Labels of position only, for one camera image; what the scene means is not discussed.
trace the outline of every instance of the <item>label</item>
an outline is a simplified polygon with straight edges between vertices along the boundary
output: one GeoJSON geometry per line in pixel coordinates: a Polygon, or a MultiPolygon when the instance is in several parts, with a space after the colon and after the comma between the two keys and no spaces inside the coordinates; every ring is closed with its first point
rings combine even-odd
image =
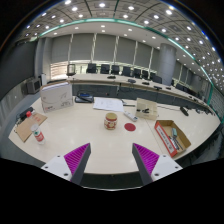
{"type": "Polygon", "coordinates": [[[162,128],[158,125],[156,130],[159,132],[160,136],[162,137],[162,139],[163,139],[164,143],[166,144],[167,149],[169,150],[169,152],[173,153],[175,150],[174,150],[173,146],[171,145],[169,139],[167,138],[167,136],[163,132],[162,128]]]}
{"type": "Polygon", "coordinates": [[[40,127],[38,127],[35,131],[33,131],[33,135],[35,136],[38,142],[42,142],[44,140],[44,135],[40,131],[40,127]]]}

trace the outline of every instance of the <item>wall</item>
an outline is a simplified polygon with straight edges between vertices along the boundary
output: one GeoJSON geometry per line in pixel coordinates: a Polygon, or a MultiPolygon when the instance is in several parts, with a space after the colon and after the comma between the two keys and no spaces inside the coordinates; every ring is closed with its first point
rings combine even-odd
{"type": "Polygon", "coordinates": [[[0,100],[16,85],[34,77],[37,42],[13,47],[0,62],[0,100]]]}

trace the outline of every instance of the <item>green ceiling trim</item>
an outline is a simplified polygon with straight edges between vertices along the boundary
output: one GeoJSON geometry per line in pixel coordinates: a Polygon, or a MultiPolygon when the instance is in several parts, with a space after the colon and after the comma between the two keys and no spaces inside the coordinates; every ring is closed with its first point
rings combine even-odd
{"type": "Polygon", "coordinates": [[[113,18],[114,18],[114,16],[115,16],[115,12],[116,12],[116,10],[117,10],[117,6],[118,6],[119,1],[120,1],[120,0],[117,0],[117,3],[116,3],[116,5],[115,5],[113,18]]]}
{"type": "Polygon", "coordinates": [[[153,33],[156,33],[164,38],[166,38],[168,41],[172,42],[173,44],[175,44],[177,47],[179,47],[181,50],[183,50],[186,54],[188,54],[194,61],[195,63],[200,66],[201,70],[205,73],[206,77],[208,78],[208,80],[210,81],[211,85],[213,85],[211,79],[209,78],[208,74],[206,73],[206,71],[204,70],[204,68],[200,65],[200,63],[194,58],[194,56],[192,56],[184,47],[182,47],[180,44],[178,44],[176,41],[172,40],[171,38],[169,38],[168,36],[166,36],[165,34],[163,33],[160,33],[159,31],[157,30],[154,30],[153,28],[150,28],[150,27],[145,27],[145,26],[141,26],[141,25],[138,25],[137,23],[135,22],[130,22],[130,21],[127,21],[127,20],[122,20],[122,19],[107,19],[107,18],[91,18],[91,19],[82,19],[82,20],[75,20],[71,23],[67,23],[67,24],[62,24],[62,25],[58,25],[52,29],[49,29],[43,33],[41,33],[39,35],[39,37],[42,37],[44,35],[46,35],[47,33],[50,33],[54,30],[57,30],[57,29],[60,29],[60,28],[63,28],[63,27],[66,27],[66,26],[71,26],[71,25],[75,25],[75,24],[80,24],[80,23],[91,23],[91,22],[111,22],[111,23],[121,23],[121,24],[127,24],[127,25],[130,25],[130,26],[135,26],[135,27],[138,27],[138,28],[142,28],[142,29],[145,29],[145,30],[149,30],[153,33]]]}

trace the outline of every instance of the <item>pink cover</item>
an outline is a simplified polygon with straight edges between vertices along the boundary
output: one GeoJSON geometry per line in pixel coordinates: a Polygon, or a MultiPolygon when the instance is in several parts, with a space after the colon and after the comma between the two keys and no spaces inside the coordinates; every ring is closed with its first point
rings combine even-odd
{"type": "Polygon", "coordinates": [[[80,161],[82,160],[82,156],[88,146],[89,146],[89,143],[83,146],[80,146],[79,148],[74,149],[71,152],[64,155],[65,161],[69,169],[71,170],[72,175],[74,174],[80,161]]]}

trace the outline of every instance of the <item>magenta object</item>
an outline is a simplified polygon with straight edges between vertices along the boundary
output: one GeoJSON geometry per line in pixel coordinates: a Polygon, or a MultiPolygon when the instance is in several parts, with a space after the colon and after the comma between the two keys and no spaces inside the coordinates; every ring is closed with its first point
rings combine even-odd
{"type": "Polygon", "coordinates": [[[138,145],[136,143],[134,143],[134,145],[141,157],[142,162],[145,165],[146,170],[151,175],[152,171],[159,159],[159,155],[141,145],[138,145]]]}
{"type": "Polygon", "coordinates": [[[74,149],[71,152],[64,155],[65,161],[66,161],[72,175],[74,174],[77,167],[79,166],[79,163],[82,160],[83,154],[88,146],[89,146],[89,143],[85,144],[83,146],[80,146],[79,148],[74,149]]]}

